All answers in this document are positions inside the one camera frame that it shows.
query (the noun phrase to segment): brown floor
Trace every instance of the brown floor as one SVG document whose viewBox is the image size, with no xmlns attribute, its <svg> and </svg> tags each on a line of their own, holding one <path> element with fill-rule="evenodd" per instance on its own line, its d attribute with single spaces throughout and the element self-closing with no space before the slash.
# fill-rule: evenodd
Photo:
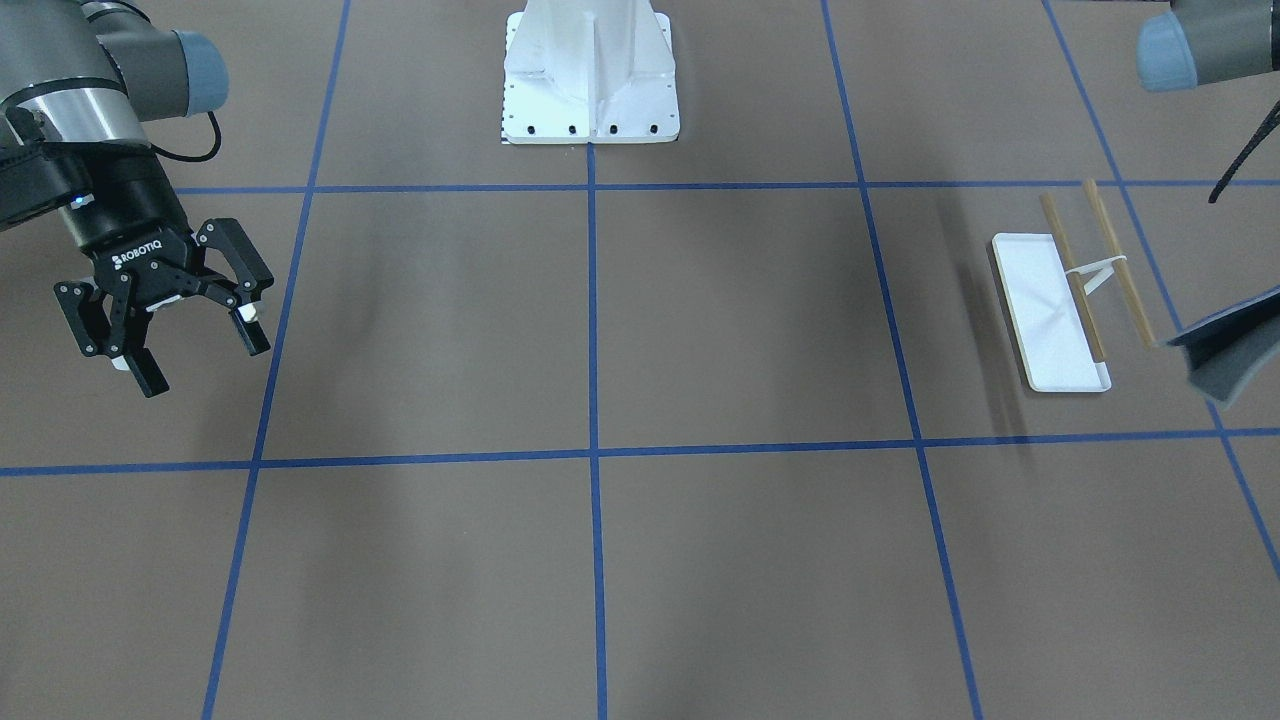
<svg viewBox="0 0 1280 720">
<path fill-rule="evenodd" d="M 1217 414 L 1110 284 L 1115 387 L 1034 393 L 989 252 L 1050 190 L 1102 256 L 1093 177 L 1162 337 L 1275 286 L 1280 141 L 1204 199 L 1276 76 L 1144 94 L 1153 3 L 659 0 L 678 142 L 511 147 L 518 5 L 146 4 L 230 65 L 169 170 L 274 352 L 187 301 L 142 400 L 0 238 L 0 717 L 1276 715 L 1280 365 Z"/>
</svg>

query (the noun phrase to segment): robotic arm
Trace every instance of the robotic arm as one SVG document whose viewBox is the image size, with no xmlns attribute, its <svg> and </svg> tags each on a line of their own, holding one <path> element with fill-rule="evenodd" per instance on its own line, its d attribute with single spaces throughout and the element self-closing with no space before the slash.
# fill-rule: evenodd
<svg viewBox="0 0 1280 720">
<path fill-rule="evenodd" d="M 1277 0 L 1171 0 L 1138 36 L 1138 77 L 1152 92 L 1280 70 Z M 1244 150 L 1208 196 L 1217 202 L 1236 170 L 1280 127 L 1280 102 L 1267 113 Z"/>
<path fill-rule="evenodd" d="M 192 231 L 141 124 L 212 119 L 227 90 L 209 40 L 160 31 L 129 3 L 0 0 L 0 232 L 58 210 L 93 265 L 54 286 L 77 346 L 132 372 L 146 397 L 169 389 L 145 347 L 164 305 L 204 296 L 250 355 L 270 348 L 256 304 L 271 272 L 234 219 Z M 207 250 L 234 279 L 205 266 Z"/>
</svg>

